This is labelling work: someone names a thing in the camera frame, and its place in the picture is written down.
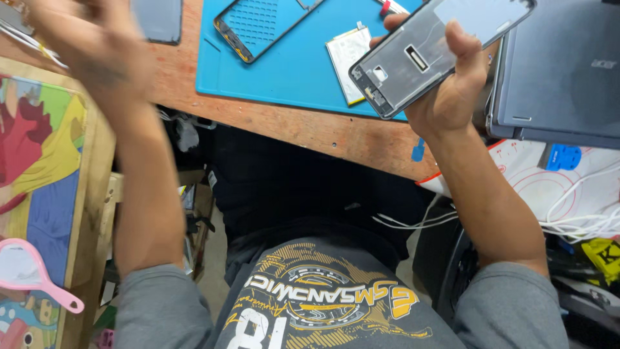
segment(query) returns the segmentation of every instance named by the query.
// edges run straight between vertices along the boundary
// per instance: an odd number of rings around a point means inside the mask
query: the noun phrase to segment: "person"
[[[455,21],[445,36],[455,73],[405,112],[479,253],[482,268],[456,306],[453,328],[396,278],[390,243],[311,217],[252,232],[246,241],[258,243],[244,244],[251,248],[229,247],[235,272],[214,325],[180,270],[185,221],[175,165],[146,100],[153,64],[126,2],[91,0],[89,11],[73,0],[26,3],[32,24],[117,135],[125,201],[114,241],[123,279],[115,348],[568,347],[542,230],[471,124],[489,59]],[[385,27],[403,19],[388,16]]]

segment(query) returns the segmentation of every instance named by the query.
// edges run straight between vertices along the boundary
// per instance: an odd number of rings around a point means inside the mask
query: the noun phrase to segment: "forearm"
[[[538,220],[499,172],[473,126],[426,141],[481,262],[512,261],[547,275]]]
[[[122,278],[150,266],[182,266],[185,234],[172,149],[155,108],[145,103],[125,117],[121,124],[110,120],[124,174],[123,207],[114,240]]]

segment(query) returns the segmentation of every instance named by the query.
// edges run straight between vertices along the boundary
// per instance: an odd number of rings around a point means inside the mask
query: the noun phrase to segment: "blue clip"
[[[414,151],[411,153],[411,160],[415,162],[422,161],[424,157],[424,139],[420,137],[418,140],[418,145],[414,147]]]
[[[570,145],[553,144],[545,170],[574,170],[581,161],[581,149]]]

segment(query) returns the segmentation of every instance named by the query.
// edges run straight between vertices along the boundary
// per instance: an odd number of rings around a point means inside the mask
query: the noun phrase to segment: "yellow tag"
[[[582,244],[583,251],[596,267],[605,274],[607,283],[620,274],[620,243],[608,238],[595,238]]]

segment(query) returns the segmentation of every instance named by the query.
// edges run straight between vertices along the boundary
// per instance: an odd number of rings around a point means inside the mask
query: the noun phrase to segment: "gray laptop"
[[[491,136],[620,149],[620,1],[539,0],[497,59]]]

